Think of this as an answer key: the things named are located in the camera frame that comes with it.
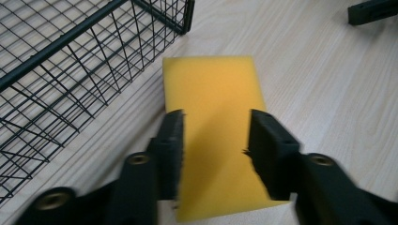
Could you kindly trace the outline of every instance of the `metal wire mesh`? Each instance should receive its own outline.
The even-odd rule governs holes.
[[[0,203],[189,30],[190,2],[1,4]]]

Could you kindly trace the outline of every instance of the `black wire basket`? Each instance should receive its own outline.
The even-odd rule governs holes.
[[[0,203],[191,29],[192,0],[0,6]]]

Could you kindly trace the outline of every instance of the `sponge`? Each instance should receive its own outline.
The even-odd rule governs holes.
[[[163,59],[166,111],[185,113],[179,222],[250,211],[272,201],[249,157],[250,111],[266,110],[249,56]]]

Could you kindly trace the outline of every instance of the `wire basket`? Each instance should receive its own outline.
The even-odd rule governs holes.
[[[0,203],[191,28],[192,0],[0,5]]]

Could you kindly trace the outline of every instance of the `white table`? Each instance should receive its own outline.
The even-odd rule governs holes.
[[[397,201],[398,21],[351,26],[346,9],[359,2],[197,0],[191,31],[163,56],[252,55],[268,111],[302,151],[336,158],[358,186]],[[47,188],[84,194],[113,180],[124,156],[145,149],[163,109],[159,58],[0,209],[0,223]],[[161,224],[176,224],[169,205]],[[285,204],[186,224],[298,223]]]

